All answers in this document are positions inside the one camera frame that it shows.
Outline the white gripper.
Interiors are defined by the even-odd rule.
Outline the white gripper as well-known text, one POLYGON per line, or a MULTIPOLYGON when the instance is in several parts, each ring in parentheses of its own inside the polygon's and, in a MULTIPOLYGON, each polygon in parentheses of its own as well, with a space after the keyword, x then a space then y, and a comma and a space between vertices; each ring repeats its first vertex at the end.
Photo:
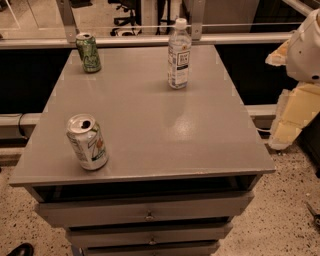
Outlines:
POLYGON ((293 90, 279 96, 276 117, 270 128, 268 145, 284 150, 320 112, 320 9, 312 11, 290 41, 270 53, 265 63, 285 66, 287 75, 300 81, 293 90))

